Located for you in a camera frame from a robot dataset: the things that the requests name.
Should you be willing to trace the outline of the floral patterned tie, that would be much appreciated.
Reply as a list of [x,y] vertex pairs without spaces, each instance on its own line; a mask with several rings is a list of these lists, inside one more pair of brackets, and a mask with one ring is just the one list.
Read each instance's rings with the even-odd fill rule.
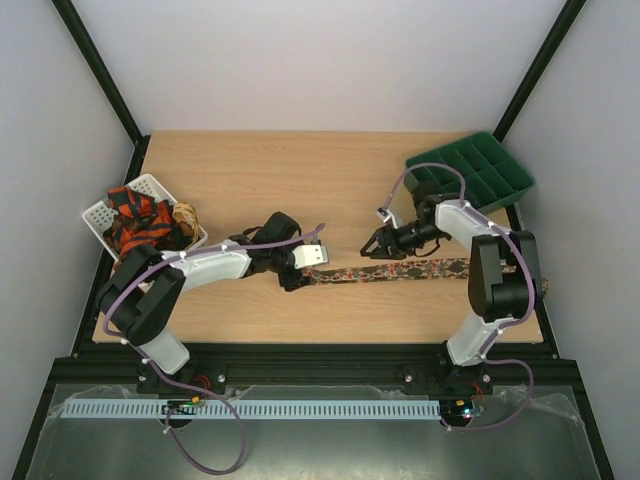
[[362,267],[330,270],[308,267],[303,270],[313,286],[407,280],[467,280],[469,273],[469,258],[428,258]]

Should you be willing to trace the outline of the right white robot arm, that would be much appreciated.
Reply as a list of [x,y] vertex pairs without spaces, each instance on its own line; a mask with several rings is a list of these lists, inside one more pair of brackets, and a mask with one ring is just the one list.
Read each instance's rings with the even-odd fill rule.
[[449,359],[436,367],[445,390],[460,390],[471,379],[469,366],[483,362],[504,331],[525,322],[541,296],[536,240],[491,221],[464,196],[444,193],[433,182],[411,190],[416,219],[401,224],[388,204],[377,210],[383,221],[360,250],[376,260],[415,256],[425,244],[454,240],[469,252],[468,300],[471,311],[446,341]]

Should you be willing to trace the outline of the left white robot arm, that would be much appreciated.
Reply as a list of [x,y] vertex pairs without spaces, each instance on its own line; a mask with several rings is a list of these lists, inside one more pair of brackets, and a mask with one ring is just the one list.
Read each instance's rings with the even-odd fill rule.
[[102,287],[96,306],[113,329],[165,374],[174,375],[190,360],[185,345],[168,326],[181,294],[222,280],[240,280],[265,272],[278,276],[287,292],[310,284],[304,270],[329,262],[320,231],[304,234],[282,212],[261,226],[209,246],[188,251],[136,247]]

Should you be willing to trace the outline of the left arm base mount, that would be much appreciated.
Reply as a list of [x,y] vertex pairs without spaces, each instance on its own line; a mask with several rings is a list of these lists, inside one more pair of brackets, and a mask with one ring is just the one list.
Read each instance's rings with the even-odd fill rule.
[[[199,396],[196,392],[182,387],[176,387],[164,382],[157,372],[148,364],[140,364],[136,368],[138,380],[136,392],[141,395],[156,395],[161,399],[186,398],[188,396]],[[226,371],[214,368],[201,369],[194,360],[187,362],[177,373],[169,375],[164,372],[170,380],[204,388],[216,394],[224,394],[226,389]]]

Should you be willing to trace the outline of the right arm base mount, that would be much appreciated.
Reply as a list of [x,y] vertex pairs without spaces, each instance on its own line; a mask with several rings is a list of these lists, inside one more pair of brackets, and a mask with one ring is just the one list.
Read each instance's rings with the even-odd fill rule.
[[491,389],[490,377],[481,365],[407,364],[402,379],[406,394],[438,399],[465,399],[480,393],[488,394]]

